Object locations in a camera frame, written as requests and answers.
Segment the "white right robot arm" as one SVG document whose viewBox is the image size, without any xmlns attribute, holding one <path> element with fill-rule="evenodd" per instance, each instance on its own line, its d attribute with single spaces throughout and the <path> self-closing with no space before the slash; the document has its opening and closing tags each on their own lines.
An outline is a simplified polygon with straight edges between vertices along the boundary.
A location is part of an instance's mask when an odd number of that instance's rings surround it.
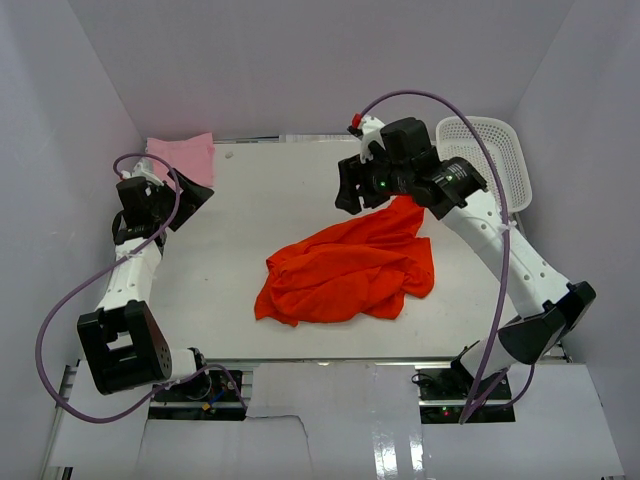
<svg viewBox="0 0 640 480">
<path fill-rule="evenodd" d="M 451 362 L 453 390 L 472 399 L 488 378 L 516 363 L 535 364 L 571 332 L 596 298 L 586 281 L 572 283 L 554 270 L 515 228 L 504 224 L 487 182 L 473 165 L 434 151 L 393 161 L 387 154 L 362 162 L 354 155 L 338 163 L 337 208 L 352 215 L 405 196 L 455 232 L 499 280 L 499 299 L 516 316 Z"/>
</svg>

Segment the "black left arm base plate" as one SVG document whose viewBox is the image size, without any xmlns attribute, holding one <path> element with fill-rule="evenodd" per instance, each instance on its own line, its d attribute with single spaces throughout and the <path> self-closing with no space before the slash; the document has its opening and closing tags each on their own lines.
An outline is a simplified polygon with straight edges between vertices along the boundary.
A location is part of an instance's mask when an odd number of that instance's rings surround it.
<svg viewBox="0 0 640 480">
<path fill-rule="evenodd" d="M 245 408 L 239 396 L 249 403 L 251 384 L 245 383 L 245 372 L 210 370 L 194 381 L 158 393 L 149 404 L 150 420 L 172 421 L 243 421 Z"/>
</svg>

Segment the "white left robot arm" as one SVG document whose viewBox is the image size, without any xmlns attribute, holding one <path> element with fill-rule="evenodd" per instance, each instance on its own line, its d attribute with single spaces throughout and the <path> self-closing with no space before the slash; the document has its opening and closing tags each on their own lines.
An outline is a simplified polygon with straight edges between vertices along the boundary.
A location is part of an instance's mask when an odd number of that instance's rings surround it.
<svg viewBox="0 0 640 480">
<path fill-rule="evenodd" d="M 210 188 L 178 176 L 180 195 L 162 182 L 143 176 L 116 185 L 122 210 L 114 219 L 116 258 L 122 263 L 110 274 L 96 310 L 79 317 L 77 331 L 97 390 L 103 395 L 147 384 L 177 380 L 188 398 L 199 399 L 211 387 L 204 357 L 194 347 L 169 347 L 149 302 L 154 273 L 162 260 L 166 234 L 144 242 L 178 210 L 169 228 L 177 231 L 213 196 Z"/>
</svg>

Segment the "orange t shirt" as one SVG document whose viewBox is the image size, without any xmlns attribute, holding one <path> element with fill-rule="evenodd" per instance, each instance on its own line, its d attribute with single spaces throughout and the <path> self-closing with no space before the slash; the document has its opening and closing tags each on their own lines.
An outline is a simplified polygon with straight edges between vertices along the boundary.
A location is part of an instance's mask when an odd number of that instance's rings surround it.
<svg viewBox="0 0 640 480">
<path fill-rule="evenodd" d="M 424 208 L 401 196 L 281 248 L 266 260 L 256 319 L 292 327 L 358 314 L 396 319 L 406 296 L 422 299 L 435 286 L 431 241 L 418 234 L 424 217 Z"/>
</svg>

